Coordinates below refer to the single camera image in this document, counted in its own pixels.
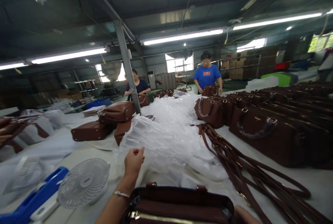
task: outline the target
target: human arm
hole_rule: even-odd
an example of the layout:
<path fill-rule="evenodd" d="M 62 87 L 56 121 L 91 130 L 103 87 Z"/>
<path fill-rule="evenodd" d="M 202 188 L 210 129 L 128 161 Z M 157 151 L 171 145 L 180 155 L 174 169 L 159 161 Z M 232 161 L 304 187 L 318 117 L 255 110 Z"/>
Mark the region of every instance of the human arm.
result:
<path fill-rule="evenodd" d="M 221 76 L 221 73 L 217 66 L 215 66 L 214 76 L 215 76 L 215 79 L 217 79 L 217 82 L 219 83 L 219 94 L 221 94 L 222 93 L 222 76 Z"/>
<path fill-rule="evenodd" d="M 239 205 L 235 206 L 235 217 L 239 224 L 262 224 L 254 218 L 247 210 Z"/>
<path fill-rule="evenodd" d="M 115 191 L 121 191 L 127 195 L 132 193 L 139 176 L 141 165 L 145 159 L 143 156 L 144 150 L 144 147 L 141 149 L 130 149 L 125 157 L 125 175 Z M 128 205 L 128 198 L 120 195 L 112 195 L 95 224 L 119 224 Z"/>
<path fill-rule="evenodd" d="M 200 85 L 199 85 L 199 82 L 198 82 L 198 80 L 199 80 L 199 68 L 195 71 L 195 73 L 194 73 L 194 76 L 193 76 L 193 79 L 194 79 L 194 84 L 197 86 L 197 88 L 198 88 L 198 92 L 200 93 L 200 94 L 202 94 L 204 91 L 201 89 L 201 87 L 200 87 Z"/>
<path fill-rule="evenodd" d="M 127 83 L 126 85 L 126 89 L 125 89 L 125 96 L 129 96 L 131 94 L 131 91 L 129 90 L 129 83 Z"/>
<path fill-rule="evenodd" d="M 151 89 L 150 89 L 149 85 L 146 83 L 146 81 L 145 81 L 145 80 L 140 80 L 140 83 L 142 83 L 142 84 L 143 84 L 143 88 L 144 88 L 144 90 L 143 90 L 143 91 L 141 91 L 141 92 L 139 92 L 139 95 L 143 95 L 143 94 L 145 94 L 145 93 L 147 93 L 147 92 L 150 92 L 150 91 L 151 91 Z"/>

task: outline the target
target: blue t-shirt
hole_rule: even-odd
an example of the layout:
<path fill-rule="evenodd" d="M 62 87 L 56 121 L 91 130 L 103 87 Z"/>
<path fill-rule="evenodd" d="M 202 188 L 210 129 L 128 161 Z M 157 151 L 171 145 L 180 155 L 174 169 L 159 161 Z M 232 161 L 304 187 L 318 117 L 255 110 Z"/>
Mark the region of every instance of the blue t-shirt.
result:
<path fill-rule="evenodd" d="M 137 92 L 138 94 L 139 94 L 141 91 L 144 91 L 144 90 L 150 88 L 149 85 L 146 83 L 145 80 L 139 79 L 139 81 L 140 81 L 139 84 L 136 85 L 136 92 Z M 125 91 L 129 91 L 129 83 L 127 83 Z"/>
<path fill-rule="evenodd" d="M 212 64 L 210 68 L 204 68 L 203 66 L 199 66 L 199 68 L 195 71 L 193 79 L 198 80 L 199 86 L 201 89 L 204 89 L 205 86 L 215 84 L 215 79 L 221 77 L 221 73 L 219 68 Z"/>

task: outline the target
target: curtain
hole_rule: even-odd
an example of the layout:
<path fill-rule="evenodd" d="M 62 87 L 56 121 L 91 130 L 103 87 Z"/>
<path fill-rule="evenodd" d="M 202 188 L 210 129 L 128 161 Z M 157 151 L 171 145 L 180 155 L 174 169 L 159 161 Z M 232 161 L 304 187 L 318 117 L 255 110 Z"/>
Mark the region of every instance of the curtain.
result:
<path fill-rule="evenodd" d="M 168 56 L 172 58 L 184 58 L 185 60 L 193 55 L 193 50 L 183 50 L 179 52 L 169 53 Z"/>
<path fill-rule="evenodd" d="M 118 79 L 121 70 L 121 62 L 111 62 L 107 64 L 102 64 L 102 72 L 110 80 L 114 82 Z"/>

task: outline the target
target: ceiling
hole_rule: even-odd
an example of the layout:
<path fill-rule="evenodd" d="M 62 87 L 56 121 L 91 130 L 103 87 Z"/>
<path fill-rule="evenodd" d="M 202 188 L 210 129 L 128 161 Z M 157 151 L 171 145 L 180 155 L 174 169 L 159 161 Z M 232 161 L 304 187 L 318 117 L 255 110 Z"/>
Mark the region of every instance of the ceiling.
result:
<path fill-rule="evenodd" d="M 333 0 L 257 0 L 247 10 L 250 0 L 0 0 L 0 62 L 24 59 L 41 54 L 92 47 L 111 46 L 119 53 L 114 19 L 121 19 L 133 33 L 136 44 L 128 48 L 138 56 L 182 49 L 183 42 L 141 46 L 140 40 L 174 33 L 227 27 L 231 19 L 242 22 L 282 17 L 307 12 L 326 12 Z M 333 15 L 326 30 L 333 27 Z M 326 16 L 229 33 L 232 44 L 258 37 L 281 43 L 292 37 L 320 33 Z M 208 36 L 187 41 L 189 48 L 223 44 L 226 35 Z"/>

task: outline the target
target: blue object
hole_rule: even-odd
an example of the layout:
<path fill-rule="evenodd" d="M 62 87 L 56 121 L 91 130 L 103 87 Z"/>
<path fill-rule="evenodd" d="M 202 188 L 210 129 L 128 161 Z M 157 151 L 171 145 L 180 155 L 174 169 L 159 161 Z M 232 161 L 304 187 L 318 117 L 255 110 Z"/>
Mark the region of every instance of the blue object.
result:
<path fill-rule="evenodd" d="M 193 79 L 198 80 L 200 88 L 204 89 L 205 86 L 214 85 L 215 79 L 220 77 L 221 73 L 218 67 L 212 64 L 212 66 L 207 69 L 203 66 L 199 66 L 199 68 L 194 73 Z"/>
<path fill-rule="evenodd" d="M 14 212 L 1 214 L 0 223 L 29 224 L 30 216 L 58 191 L 60 183 L 57 183 L 64 179 L 67 173 L 68 169 L 65 167 L 56 169 L 43 181 L 46 184 L 38 192 L 32 192 Z"/>
<path fill-rule="evenodd" d="M 111 102 L 110 98 L 102 98 L 102 99 L 93 101 L 91 103 L 87 103 L 86 107 L 87 107 L 87 109 L 90 109 L 92 107 L 97 107 L 97 106 L 102 106 L 102 105 L 109 106 L 111 104 L 112 104 L 112 102 Z"/>

